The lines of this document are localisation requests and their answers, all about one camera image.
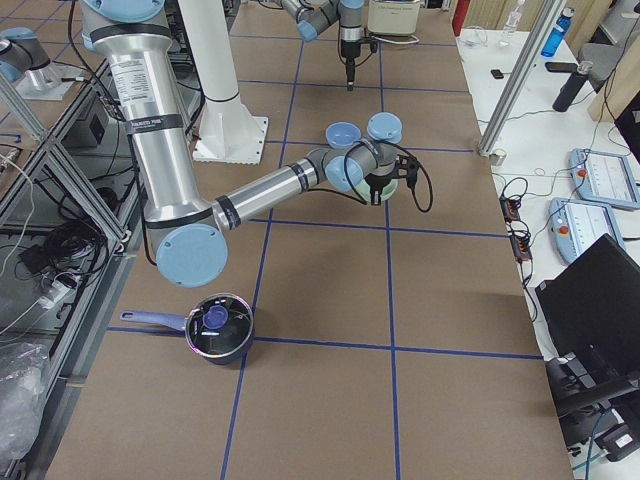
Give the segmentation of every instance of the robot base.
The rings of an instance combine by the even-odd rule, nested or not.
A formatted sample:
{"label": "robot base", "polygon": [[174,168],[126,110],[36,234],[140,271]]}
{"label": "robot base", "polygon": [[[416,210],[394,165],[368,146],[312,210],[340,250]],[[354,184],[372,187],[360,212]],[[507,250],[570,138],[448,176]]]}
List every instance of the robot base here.
{"label": "robot base", "polygon": [[[55,68],[61,78],[75,78],[82,75],[82,69],[69,66],[55,65]],[[31,80],[25,77],[16,86],[16,91],[25,100],[46,100],[59,102],[64,100],[67,92],[75,85],[76,82],[62,82],[60,85],[49,90],[36,90]]]}
{"label": "robot base", "polygon": [[196,143],[193,159],[249,165],[260,163],[269,119],[253,117],[241,103],[231,109],[211,103],[207,102],[202,116],[200,140]]}

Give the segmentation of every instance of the blue lid knob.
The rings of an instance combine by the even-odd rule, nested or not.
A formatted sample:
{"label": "blue lid knob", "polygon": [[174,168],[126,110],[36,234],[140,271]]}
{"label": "blue lid knob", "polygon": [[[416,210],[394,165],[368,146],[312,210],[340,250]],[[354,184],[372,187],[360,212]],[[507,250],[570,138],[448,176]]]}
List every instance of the blue lid knob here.
{"label": "blue lid knob", "polygon": [[212,330],[224,327],[228,319],[229,312],[222,305],[214,305],[203,317],[205,327]]}

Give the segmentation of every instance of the small screen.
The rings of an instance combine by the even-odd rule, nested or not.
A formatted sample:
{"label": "small screen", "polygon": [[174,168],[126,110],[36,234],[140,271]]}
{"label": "small screen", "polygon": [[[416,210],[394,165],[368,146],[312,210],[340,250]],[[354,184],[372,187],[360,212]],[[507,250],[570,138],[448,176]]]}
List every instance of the small screen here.
{"label": "small screen", "polygon": [[592,152],[586,167],[587,179],[595,195],[627,202],[636,200],[620,157]]}

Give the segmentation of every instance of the plastic bottle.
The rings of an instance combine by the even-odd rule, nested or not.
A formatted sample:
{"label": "plastic bottle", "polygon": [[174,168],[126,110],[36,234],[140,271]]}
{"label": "plastic bottle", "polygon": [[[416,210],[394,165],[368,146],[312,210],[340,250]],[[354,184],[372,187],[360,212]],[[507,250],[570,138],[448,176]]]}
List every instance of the plastic bottle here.
{"label": "plastic bottle", "polygon": [[543,56],[553,57],[556,54],[556,50],[558,50],[560,42],[571,26],[571,19],[573,18],[574,13],[576,13],[575,9],[570,7],[567,7],[562,11],[562,15],[560,15],[560,18],[551,30],[547,43],[542,47]]}
{"label": "plastic bottle", "polygon": [[578,96],[578,92],[589,78],[589,72],[593,67],[593,62],[584,60],[578,65],[578,68],[573,72],[567,83],[565,83],[560,89],[558,98],[553,102],[553,109],[556,112],[566,112],[571,103]]}
{"label": "plastic bottle", "polygon": [[511,37],[513,37],[513,33],[518,29],[518,23],[520,23],[520,19],[522,18],[524,2],[525,0],[518,0],[515,8],[507,17],[507,22],[502,28],[502,36],[498,42],[501,47],[506,47],[511,43]]}

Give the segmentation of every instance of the white pillar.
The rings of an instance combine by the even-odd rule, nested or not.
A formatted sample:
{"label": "white pillar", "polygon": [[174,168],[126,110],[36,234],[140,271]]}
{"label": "white pillar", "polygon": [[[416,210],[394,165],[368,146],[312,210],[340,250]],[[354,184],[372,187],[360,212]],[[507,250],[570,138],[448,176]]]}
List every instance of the white pillar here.
{"label": "white pillar", "polygon": [[178,0],[200,83],[207,97],[193,158],[260,162],[268,119],[242,104],[222,2]]}

